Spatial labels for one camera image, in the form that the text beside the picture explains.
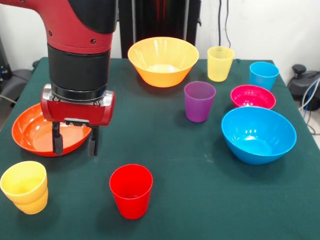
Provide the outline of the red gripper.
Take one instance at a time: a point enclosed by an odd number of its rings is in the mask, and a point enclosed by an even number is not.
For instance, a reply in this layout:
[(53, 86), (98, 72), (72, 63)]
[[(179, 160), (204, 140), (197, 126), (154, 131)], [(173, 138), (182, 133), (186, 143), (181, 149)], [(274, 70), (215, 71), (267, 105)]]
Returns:
[(52, 123), (52, 149), (55, 154), (61, 156), (63, 153), (63, 137), (60, 133), (59, 122), (81, 123), (93, 126), (88, 139), (88, 155), (90, 157), (98, 154), (99, 127), (107, 126), (113, 116), (116, 94), (107, 92), (99, 101), (98, 105), (93, 103), (71, 103), (66, 101), (54, 101), (51, 92), (43, 92), (40, 106), (45, 119)]

